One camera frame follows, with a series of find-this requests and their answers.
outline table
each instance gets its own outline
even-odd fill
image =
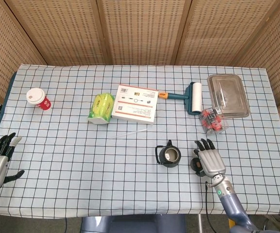
[[[60,218],[156,213],[205,213],[204,183],[189,167],[194,140],[205,138],[182,100],[158,100],[154,125],[112,119],[87,122],[94,96],[116,94],[120,83],[183,94],[201,82],[203,106],[211,106],[209,75],[237,74],[251,114],[209,138],[218,148],[249,214],[280,213],[280,119],[265,69],[240,67],[21,65],[10,87],[0,135],[22,136],[8,175],[23,177],[0,189],[0,215]],[[26,102],[41,87],[52,102],[42,111]],[[174,168],[158,165],[156,145],[171,139],[182,153]],[[209,213],[224,213],[209,189]]]

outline lint roller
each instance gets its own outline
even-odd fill
[[[201,87],[201,83],[190,83],[184,95],[160,92],[158,97],[162,99],[184,100],[185,110],[188,114],[198,115],[202,111]]]

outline white box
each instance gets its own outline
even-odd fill
[[[112,117],[153,124],[158,91],[136,86],[119,85]]]

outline red paper cup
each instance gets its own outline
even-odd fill
[[[30,104],[36,105],[43,110],[48,110],[51,107],[51,102],[45,95],[45,92],[40,88],[32,88],[27,92],[27,101]]]

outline plastic packaging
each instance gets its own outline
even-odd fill
[[[207,135],[221,133],[229,127],[219,107],[204,109],[199,119]]]
[[[94,124],[107,124],[110,122],[114,106],[114,97],[110,93],[96,95],[90,109],[88,121]]]

